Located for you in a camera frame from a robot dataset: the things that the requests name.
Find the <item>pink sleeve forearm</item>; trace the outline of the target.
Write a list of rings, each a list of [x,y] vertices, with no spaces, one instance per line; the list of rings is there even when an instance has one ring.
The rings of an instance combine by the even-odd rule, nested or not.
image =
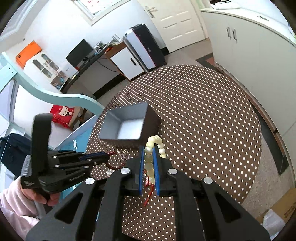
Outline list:
[[[1,211],[23,240],[30,229],[39,222],[35,198],[38,196],[33,190],[22,189],[20,177],[1,192]]]

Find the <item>left hand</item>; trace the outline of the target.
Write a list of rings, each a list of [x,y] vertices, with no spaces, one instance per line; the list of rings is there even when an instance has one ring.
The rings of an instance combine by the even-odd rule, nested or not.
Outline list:
[[[39,204],[47,204],[53,207],[59,202],[60,193],[49,194],[49,197],[45,197],[47,193],[41,194],[33,189],[23,189],[21,185],[19,187],[22,203],[26,206],[36,201]]]

